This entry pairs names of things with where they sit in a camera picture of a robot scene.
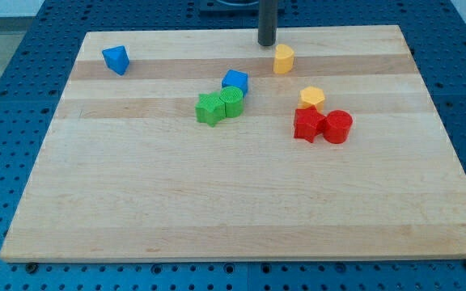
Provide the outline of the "dark cylindrical robot arm tool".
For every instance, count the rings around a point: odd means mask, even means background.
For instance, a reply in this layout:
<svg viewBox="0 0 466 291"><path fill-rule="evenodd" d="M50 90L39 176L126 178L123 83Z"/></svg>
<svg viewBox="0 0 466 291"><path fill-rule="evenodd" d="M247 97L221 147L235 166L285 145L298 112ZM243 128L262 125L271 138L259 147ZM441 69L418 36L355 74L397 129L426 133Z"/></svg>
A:
<svg viewBox="0 0 466 291"><path fill-rule="evenodd" d="M257 42L272 46L276 41L278 0L260 0L258 10Z"/></svg>

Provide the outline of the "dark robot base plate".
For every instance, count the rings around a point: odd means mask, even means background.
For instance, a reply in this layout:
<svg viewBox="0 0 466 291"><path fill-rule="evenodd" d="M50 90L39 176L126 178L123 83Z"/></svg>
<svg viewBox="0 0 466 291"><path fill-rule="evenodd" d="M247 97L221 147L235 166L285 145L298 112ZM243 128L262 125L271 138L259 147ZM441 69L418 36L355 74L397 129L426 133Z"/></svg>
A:
<svg viewBox="0 0 466 291"><path fill-rule="evenodd" d="M198 0L195 1L200 16L257 16L259 0Z"/></svg>

